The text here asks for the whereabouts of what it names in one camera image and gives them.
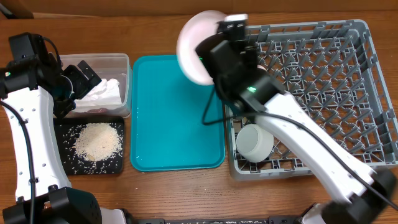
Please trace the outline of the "teal plastic tray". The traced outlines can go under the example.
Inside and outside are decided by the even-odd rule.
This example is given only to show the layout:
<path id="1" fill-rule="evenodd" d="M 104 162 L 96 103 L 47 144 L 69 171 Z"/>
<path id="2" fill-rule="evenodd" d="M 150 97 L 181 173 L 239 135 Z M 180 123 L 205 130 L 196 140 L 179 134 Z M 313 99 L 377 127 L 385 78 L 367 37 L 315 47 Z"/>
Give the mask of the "teal plastic tray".
<path id="1" fill-rule="evenodd" d="M 176 55 L 143 56 L 132 69 L 132 166 L 143 172 L 212 169 L 225 159 L 223 104 L 191 82 Z"/>

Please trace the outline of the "grey dishwasher rack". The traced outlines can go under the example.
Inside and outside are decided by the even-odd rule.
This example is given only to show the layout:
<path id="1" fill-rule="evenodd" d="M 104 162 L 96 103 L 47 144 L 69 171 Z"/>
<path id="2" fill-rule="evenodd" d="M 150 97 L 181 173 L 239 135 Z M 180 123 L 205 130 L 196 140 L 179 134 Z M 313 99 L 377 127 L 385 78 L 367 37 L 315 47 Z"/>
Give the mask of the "grey dishwasher rack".
<path id="1" fill-rule="evenodd" d="M 374 169 L 397 165 L 397 117 L 364 21 L 248 26 L 246 38 L 341 147 Z"/>

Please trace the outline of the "white napkin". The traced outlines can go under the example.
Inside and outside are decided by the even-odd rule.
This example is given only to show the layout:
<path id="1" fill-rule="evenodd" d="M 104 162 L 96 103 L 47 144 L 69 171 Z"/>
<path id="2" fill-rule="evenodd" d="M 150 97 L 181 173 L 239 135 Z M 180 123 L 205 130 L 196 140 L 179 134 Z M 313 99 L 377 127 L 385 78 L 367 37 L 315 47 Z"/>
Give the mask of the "white napkin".
<path id="1" fill-rule="evenodd" d="M 84 98 L 75 100 L 77 107 L 109 106 L 122 103 L 117 79 L 102 79 Z"/>

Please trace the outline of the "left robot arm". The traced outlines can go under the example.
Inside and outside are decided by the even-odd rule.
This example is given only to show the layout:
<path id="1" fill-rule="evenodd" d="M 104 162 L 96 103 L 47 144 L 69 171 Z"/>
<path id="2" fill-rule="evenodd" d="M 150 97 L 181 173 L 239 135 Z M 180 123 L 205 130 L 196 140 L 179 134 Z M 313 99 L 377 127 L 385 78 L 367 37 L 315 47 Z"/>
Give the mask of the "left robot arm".
<path id="1" fill-rule="evenodd" d="M 72 188 L 58 151 L 53 118 L 63 118 L 99 83 L 85 61 L 62 69 L 20 59 L 1 69 L 1 106 L 17 164 L 16 204 L 2 211 L 5 223 L 133 223 L 124 209 L 102 208 L 93 194 Z"/>

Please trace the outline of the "pink small plate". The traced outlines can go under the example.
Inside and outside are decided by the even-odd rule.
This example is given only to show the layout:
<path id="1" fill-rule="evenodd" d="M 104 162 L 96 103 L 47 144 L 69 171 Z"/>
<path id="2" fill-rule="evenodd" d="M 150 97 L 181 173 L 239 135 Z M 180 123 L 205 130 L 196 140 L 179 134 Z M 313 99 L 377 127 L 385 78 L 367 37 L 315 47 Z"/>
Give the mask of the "pink small plate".
<path id="1" fill-rule="evenodd" d="M 263 70 L 265 70 L 265 71 L 266 71 L 266 68 L 265 68 L 265 67 L 263 67 L 262 65 L 257 65 L 257 68 L 260 68 L 260 69 L 263 69 Z"/>

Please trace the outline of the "red snack wrapper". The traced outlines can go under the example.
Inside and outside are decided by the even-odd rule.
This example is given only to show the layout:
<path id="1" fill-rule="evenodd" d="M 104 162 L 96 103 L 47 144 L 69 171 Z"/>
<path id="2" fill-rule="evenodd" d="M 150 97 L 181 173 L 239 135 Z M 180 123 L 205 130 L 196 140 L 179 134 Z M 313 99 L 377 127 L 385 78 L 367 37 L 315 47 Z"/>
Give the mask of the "red snack wrapper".
<path id="1" fill-rule="evenodd" d="M 108 111 L 108 109 L 106 109 L 106 108 L 98 108 L 98 109 L 89 110 L 88 112 L 89 113 L 105 113 L 107 111 Z"/>

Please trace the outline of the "pink large plate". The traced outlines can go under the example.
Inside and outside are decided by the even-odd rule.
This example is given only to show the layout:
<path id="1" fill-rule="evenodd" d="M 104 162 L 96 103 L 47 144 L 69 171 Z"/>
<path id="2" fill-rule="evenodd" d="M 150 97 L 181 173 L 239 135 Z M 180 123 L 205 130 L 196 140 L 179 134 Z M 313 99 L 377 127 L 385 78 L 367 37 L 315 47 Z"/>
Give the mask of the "pink large plate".
<path id="1" fill-rule="evenodd" d="M 182 28 L 177 40 L 178 64 L 184 75 L 198 85 L 212 85 L 213 79 L 202 64 L 195 49 L 206 38 L 216 34 L 218 23 L 226 14 L 203 11 L 193 16 Z"/>

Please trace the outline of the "cardboard backdrop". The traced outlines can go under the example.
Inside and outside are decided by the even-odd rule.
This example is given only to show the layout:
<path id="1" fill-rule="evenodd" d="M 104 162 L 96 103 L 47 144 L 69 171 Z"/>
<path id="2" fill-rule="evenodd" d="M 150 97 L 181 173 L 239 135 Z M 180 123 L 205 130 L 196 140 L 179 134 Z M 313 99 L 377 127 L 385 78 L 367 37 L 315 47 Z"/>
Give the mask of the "cardboard backdrop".
<path id="1" fill-rule="evenodd" d="M 227 14 L 267 12 L 391 11 L 393 0 L 1 0 L 20 18 L 37 14 L 74 16 L 169 16 L 216 10 Z"/>

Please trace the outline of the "clear plastic bin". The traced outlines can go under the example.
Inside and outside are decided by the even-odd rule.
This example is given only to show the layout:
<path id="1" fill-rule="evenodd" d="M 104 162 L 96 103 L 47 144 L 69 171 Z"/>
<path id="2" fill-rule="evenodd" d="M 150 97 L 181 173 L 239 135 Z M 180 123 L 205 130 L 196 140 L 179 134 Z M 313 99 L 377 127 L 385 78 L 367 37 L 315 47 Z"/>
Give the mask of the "clear plastic bin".
<path id="1" fill-rule="evenodd" d="M 100 77 L 100 79 L 117 79 L 122 103 L 109 106 L 83 106 L 77 107 L 67 114 L 68 117 L 80 117 L 89 115 L 114 115 L 128 118 L 131 115 L 132 96 L 132 69 L 127 54 L 70 54 L 60 56 L 63 66 L 78 65 L 84 60 Z M 105 113 L 89 113 L 89 110 L 106 108 Z"/>

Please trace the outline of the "rice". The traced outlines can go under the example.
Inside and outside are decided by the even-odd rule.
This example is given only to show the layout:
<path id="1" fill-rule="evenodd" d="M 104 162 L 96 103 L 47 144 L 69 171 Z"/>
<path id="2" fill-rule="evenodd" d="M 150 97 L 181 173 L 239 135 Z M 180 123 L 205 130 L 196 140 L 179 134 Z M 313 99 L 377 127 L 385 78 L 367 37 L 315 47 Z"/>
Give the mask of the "rice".
<path id="1" fill-rule="evenodd" d="M 74 149 L 79 156 L 98 162 L 121 149 L 116 130 L 105 123 L 88 124 L 76 140 Z"/>

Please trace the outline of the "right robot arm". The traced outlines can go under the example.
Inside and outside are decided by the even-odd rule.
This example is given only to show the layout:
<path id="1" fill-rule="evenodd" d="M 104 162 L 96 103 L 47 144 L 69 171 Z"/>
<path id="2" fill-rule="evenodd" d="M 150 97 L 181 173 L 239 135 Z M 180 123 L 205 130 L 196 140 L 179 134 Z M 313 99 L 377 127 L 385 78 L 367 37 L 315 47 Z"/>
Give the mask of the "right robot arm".
<path id="1" fill-rule="evenodd" d="M 247 65 L 222 33 L 195 47 L 218 97 L 235 116 L 250 119 L 290 149 L 317 177 L 331 200 L 316 203 L 298 223 L 371 223 L 387 207 L 397 184 L 387 170 L 374 170 L 342 148 L 309 117 L 278 80 L 256 63 Z"/>

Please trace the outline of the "black plastic tray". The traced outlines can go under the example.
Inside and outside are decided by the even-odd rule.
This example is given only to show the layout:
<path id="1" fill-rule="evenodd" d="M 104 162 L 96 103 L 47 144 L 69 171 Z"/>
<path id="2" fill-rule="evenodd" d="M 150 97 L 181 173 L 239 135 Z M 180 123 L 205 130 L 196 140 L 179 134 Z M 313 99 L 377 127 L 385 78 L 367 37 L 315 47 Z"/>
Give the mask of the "black plastic tray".
<path id="1" fill-rule="evenodd" d="M 54 119 L 55 135 L 63 168 L 67 175 L 120 174 L 124 164 L 124 119 L 120 116 L 89 116 Z M 109 158 L 94 162 L 79 156 L 74 149 L 81 131 L 88 124 L 105 123 L 118 134 L 121 149 Z"/>

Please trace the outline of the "grey bowl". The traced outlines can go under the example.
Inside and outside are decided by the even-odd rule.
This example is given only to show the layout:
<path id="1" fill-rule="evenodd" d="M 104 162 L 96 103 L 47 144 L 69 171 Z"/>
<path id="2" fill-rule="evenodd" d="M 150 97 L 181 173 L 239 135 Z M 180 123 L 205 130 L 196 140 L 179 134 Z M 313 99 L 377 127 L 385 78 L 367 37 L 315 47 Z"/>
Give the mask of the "grey bowl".
<path id="1" fill-rule="evenodd" d="M 257 124 L 245 125 L 236 138 L 236 150 L 249 162 L 265 160 L 273 145 L 274 136 Z"/>

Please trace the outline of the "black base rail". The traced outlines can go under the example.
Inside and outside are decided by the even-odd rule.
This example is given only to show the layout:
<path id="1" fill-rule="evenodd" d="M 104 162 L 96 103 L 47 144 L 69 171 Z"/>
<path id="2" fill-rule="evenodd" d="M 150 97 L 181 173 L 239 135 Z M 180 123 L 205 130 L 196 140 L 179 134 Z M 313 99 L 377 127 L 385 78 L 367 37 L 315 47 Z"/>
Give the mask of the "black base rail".
<path id="1" fill-rule="evenodd" d="M 299 223 L 300 215 L 278 215 L 267 218 L 229 218 L 229 219 L 188 219 L 165 220 L 163 218 L 134 218 L 125 213 L 127 223 L 132 224 L 294 224 Z"/>

